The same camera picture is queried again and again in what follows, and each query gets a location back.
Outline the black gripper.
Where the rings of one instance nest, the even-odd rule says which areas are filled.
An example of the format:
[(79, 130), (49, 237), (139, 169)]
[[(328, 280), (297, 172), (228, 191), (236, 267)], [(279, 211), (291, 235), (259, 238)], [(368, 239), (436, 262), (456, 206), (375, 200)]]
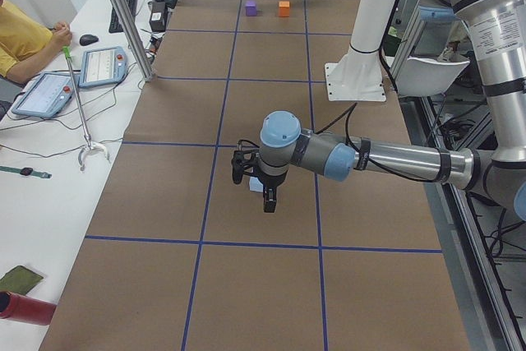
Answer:
[(275, 176), (262, 173), (257, 178), (263, 185), (264, 212), (274, 213), (277, 206), (277, 187), (285, 181), (285, 174)]

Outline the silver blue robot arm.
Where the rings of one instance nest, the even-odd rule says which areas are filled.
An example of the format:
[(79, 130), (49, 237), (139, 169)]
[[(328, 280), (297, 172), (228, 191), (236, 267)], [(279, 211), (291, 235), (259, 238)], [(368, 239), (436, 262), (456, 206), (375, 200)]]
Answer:
[(278, 186), (298, 166), (337, 181), (355, 169), (449, 183), (525, 216), (525, 0), (422, 0), (422, 10), (467, 24), (496, 149), (451, 151), (314, 132), (292, 113), (275, 111), (263, 122), (252, 171), (265, 211), (275, 210)]

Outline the person's hand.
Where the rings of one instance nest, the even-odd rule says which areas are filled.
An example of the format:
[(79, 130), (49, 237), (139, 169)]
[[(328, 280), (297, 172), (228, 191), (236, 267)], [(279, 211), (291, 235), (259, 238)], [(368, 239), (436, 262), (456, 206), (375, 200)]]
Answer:
[(72, 32), (65, 21), (58, 21), (54, 25), (52, 41), (60, 46), (68, 46), (71, 43)]

